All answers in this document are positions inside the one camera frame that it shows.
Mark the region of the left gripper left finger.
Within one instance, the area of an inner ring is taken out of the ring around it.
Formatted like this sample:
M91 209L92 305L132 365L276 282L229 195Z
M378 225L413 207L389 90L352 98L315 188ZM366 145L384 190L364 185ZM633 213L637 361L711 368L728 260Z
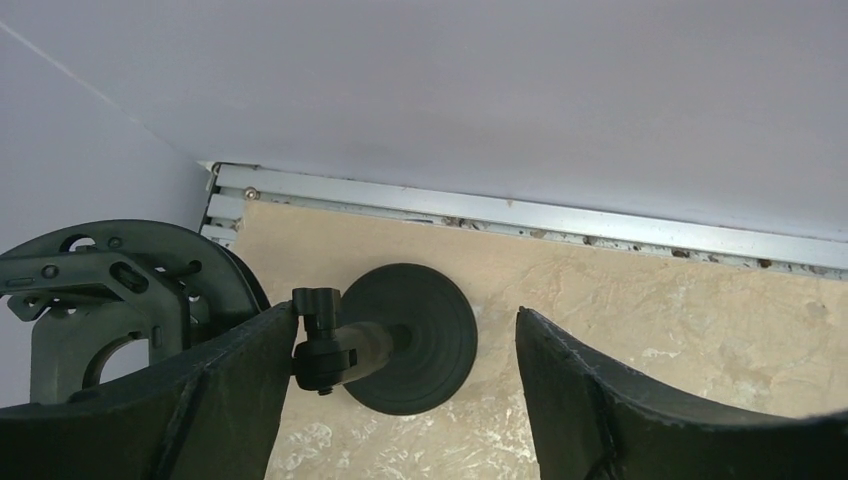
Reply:
M261 479L298 322L283 302L161 363L58 404L4 408L5 479Z

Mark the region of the black round-base stand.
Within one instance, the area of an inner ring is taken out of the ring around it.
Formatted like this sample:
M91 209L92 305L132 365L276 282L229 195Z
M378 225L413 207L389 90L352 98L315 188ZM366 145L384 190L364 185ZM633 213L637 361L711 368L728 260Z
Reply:
M183 227L107 220L60 229L1 256L1 295L33 326L29 398L58 404L101 381L107 361L143 341L159 363L267 311L247 264ZM337 386L390 415L433 409L468 377L478 329L461 289L412 263L378 267L347 290L297 288L305 338L292 352L299 388Z

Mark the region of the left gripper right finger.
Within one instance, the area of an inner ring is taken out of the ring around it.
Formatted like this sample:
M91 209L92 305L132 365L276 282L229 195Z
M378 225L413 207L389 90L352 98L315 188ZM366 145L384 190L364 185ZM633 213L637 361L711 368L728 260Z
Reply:
M791 419L655 380L520 308L519 373L544 479L843 479L847 415Z

